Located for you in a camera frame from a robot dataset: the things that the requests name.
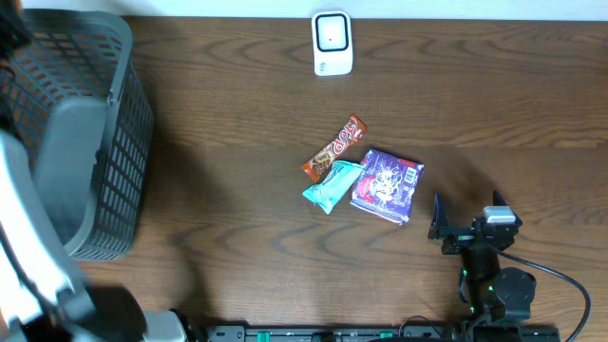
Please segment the purple snack packet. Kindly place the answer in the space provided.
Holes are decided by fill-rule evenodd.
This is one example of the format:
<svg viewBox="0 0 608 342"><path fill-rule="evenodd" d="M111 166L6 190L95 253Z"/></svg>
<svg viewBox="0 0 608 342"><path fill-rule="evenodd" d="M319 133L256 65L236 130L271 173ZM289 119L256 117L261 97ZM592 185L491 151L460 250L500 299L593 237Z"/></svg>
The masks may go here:
<svg viewBox="0 0 608 342"><path fill-rule="evenodd" d="M351 205L393 223L410 219L412 199L425 166L371 149L351 189Z"/></svg>

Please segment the teal snack wrapper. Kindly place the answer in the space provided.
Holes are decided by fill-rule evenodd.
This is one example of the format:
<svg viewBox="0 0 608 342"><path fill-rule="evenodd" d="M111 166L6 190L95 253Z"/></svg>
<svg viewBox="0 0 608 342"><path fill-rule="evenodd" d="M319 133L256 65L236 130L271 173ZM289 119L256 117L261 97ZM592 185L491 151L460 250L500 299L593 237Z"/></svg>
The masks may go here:
<svg viewBox="0 0 608 342"><path fill-rule="evenodd" d="M318 205L327 215L341 201L353 183L360 177L364 166L350 161L335 161L328 176L319 184L304 190L302 195Z"/></svg>

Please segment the red chocolate bar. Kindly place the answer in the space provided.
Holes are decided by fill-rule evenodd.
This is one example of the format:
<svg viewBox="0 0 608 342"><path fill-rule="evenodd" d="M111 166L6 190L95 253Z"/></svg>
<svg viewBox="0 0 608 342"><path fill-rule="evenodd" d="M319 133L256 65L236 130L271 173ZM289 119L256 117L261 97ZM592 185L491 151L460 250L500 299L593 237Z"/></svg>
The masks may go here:
<svg viewBox="0 0 608 342"><path fill-rule="evenodd" d="M357 144L367 132L367 126L352 114L337 136L322 150L301 165L301 169L314 181L331 169L332 164L353 145Z"/></svg>

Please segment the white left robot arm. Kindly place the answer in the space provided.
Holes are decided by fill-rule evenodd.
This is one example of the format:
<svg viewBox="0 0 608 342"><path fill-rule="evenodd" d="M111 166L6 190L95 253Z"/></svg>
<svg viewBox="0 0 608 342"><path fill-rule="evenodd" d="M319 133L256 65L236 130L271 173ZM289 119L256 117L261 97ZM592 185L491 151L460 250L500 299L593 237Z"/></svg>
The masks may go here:
<svg viewBox="0 0 608 342"><path fill-rule="evenodd" d="M136 235L154 115L133 37L102 11L1 5L1 315L10 341L183 341L83 261Z"/></svg>

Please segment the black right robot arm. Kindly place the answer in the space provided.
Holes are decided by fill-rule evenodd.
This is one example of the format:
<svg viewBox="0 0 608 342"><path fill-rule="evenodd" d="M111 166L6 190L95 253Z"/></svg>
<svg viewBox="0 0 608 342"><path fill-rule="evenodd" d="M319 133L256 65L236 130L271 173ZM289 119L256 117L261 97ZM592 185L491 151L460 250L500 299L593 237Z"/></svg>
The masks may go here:
<svg viewBox="0 0 608 342"><path fill-rule="evenodd" d="M499 253L515 242L523 225L497 191L493 203L466 228L454 228L439 195L427 237L442 242L444 255L462 260L461 299L472 307L473 317L487 323L521 323L531 316L536 278L521 269L500 265Z"/></svg>

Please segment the white barcode scanner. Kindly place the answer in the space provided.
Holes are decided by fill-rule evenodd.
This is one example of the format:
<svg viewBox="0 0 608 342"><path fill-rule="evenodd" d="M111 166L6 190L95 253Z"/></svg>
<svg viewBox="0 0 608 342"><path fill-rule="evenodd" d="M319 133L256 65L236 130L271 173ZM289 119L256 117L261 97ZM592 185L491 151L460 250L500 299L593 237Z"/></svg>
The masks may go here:
<svg viewBox="0 0 608 342"><path fill-rule="evenodd" d="M352 23L341 10L321 11L312 20L313 70L317 76L341 76L353 68Z"/></svg>

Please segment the grey plastic basket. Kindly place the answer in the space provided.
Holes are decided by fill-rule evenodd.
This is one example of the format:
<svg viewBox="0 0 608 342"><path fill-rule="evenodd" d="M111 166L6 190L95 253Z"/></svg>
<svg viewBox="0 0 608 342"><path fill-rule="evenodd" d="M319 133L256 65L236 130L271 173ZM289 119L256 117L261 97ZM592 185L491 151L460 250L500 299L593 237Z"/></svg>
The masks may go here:
<svg viewBox="0 0 608 342"><path fill-rule="evenodd" d="M136 232L154 115L133 37L101 11L1 14L1 124L28 151L37 193L66 252L104 262Z"/></svg>

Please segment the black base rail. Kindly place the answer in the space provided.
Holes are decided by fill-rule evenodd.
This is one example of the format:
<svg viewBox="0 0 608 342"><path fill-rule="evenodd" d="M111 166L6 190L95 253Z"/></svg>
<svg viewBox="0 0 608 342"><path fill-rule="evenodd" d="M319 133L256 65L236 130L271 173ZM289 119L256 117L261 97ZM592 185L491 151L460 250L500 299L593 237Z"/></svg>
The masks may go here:
<svg viewBox="0 0 608 342"><path fill-rule="evenodd" d="M429 325L407 325L404 328L273 328L238 325L208 326L194 330L189 338L202 342L559 342L555 328L507 329L477 327L472 332Z"/></svg>

